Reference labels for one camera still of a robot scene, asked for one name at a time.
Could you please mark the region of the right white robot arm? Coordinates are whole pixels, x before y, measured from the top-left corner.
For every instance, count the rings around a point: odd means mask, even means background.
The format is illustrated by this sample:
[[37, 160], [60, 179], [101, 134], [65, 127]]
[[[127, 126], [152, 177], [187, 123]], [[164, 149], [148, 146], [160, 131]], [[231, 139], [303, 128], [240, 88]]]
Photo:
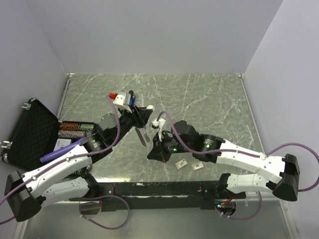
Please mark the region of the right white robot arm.
[[181, 120], [164, 130], [164, 119], [151, 126], [158, 132], [148, 159], [168, 162], [172, 154], [191, 153], [201, 162], [234, 166], [249, 171], [247, 175], [223, 173], [217, 191], [222, 198], [242, 192], [270, 192], [275, 197], [294, 202], [298, 199], [300, 168], [292, 154], [267, 156], [231, 143], [223, 138], [201, 134]]

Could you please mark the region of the black foam-lined case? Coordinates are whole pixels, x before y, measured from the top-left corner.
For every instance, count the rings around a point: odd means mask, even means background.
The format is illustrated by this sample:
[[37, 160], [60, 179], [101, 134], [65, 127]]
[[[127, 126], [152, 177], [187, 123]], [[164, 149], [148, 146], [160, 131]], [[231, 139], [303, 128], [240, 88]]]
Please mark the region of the black foam-lined case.
[[[54, 150], [59, 138], [76, 141], [93, 131], [93, 122], [60, 121], [36, 98], [31, 98], [22, 108], [10, 139], [0, 143], [0, 158], [2, 162], [24, 171], [48, 163], [41, 163], [40, 158]], [[78, 131], [60, 130], [62, 122], [80, 123], [81, 128]]]

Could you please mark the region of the white stapler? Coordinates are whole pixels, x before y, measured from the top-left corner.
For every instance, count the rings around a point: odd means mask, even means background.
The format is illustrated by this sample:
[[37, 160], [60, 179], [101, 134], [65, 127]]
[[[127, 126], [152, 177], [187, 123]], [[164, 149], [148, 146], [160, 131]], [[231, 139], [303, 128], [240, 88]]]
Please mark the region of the white stapler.
[[150, 142], [150, 138], [146, 131], [146, 126], [155, 108], [153, 105], [148, 105], [147, 107], [136, 107], [136, 109], [138, 116], [138, 125], [135, 126], [135, 131], [138, 135], [139, 140], [141, 141], [142, 146], [146, 147]]

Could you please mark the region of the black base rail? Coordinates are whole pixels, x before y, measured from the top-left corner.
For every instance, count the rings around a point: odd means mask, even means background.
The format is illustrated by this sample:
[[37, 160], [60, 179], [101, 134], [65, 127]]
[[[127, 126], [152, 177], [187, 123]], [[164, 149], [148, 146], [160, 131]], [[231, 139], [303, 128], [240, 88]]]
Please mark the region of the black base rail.
[[177, 182], [108, 182], [99, 190], [71, 201], [91, 201], [94, 197], [114, 195], [123, 198], [131, 210], [200, 208], [214, 210], [215, 203], [228, 199], [245, 199], [244, 192], [234, 194], [219, 186], [218, 181]]

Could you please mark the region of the blue black stapler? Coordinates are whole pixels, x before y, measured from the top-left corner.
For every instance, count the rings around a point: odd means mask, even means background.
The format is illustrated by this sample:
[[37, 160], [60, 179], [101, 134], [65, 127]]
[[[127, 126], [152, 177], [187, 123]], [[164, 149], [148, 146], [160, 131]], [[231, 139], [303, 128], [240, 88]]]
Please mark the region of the blue black stapler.
[[136, 96], [133, 90], [129, 91], [130, 100], [129, 100], [129, 106], [132, 106], [135, 104]]

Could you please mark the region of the staple box with red mark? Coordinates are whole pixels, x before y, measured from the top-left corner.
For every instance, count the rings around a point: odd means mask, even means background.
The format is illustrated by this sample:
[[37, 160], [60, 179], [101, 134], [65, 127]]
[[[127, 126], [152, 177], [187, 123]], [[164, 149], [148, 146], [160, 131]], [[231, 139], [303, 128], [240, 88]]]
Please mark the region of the staple box with red mark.
[[181, 169], [182, 167], [187, 165], [187, 161], [185, 159], [182, 159], [180, 161], [178, 161], [175, 166], [177, 167], [177, 169]]

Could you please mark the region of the orange patterned tape roll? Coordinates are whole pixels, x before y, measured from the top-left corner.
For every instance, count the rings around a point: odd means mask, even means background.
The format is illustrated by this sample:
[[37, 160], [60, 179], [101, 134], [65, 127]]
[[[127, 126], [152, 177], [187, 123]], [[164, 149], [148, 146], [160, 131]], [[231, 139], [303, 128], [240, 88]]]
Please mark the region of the orange patterned tape roll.
[[80, 123], [62, 122], [59, 126], [60, 130], [78, 131], [81, 128]]

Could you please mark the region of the purple pen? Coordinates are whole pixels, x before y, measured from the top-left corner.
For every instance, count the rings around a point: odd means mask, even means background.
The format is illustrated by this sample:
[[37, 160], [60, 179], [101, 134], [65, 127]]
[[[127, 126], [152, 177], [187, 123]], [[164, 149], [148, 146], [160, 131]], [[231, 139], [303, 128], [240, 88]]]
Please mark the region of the purple pen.
[[40, 162], [46, 163], [58, 157], [61, 157], [62, 155], [72, 150], [75, 146], [79, 145], [84, 139], [85, 137], [73, 141], [71, 139], [59, 138], [55, 144], [54, 150], [51, 153], [41, 157]]

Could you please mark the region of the small white staple box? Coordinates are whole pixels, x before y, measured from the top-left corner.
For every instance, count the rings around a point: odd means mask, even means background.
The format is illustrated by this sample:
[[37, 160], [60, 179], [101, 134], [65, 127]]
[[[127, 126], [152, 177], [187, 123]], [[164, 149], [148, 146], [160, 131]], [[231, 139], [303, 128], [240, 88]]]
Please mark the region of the small white staple box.
[[194, 163], [194, 164], [192, 164], [192, 169], [195, 171], [195, 170], [198, 170], [198, 169], [201, 169], [201, 168], [203, 168], [204, 167], [204, 165], [203, 165], [203, 163], [200, 161], [200, 162], [198, 162], [198, 163]]

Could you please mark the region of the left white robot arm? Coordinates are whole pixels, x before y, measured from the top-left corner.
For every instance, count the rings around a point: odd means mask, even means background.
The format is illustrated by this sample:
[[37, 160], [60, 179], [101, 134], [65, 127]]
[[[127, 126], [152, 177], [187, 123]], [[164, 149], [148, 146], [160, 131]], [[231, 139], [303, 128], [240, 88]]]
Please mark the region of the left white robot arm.
[[65, 154], [32, 171], [8, 175], [4, 201], [17, 222], [35, 216], [41, 208], [72, 198], [93, 200], [98, 185], [93, 176], [80, 176], [68, 182], [61, 180], [112, 152], [112, 148], [131, 130], [144, 128], [155, 110], [147, 107], [114, 107], [113, 113], [95, 124], [93, 134]]

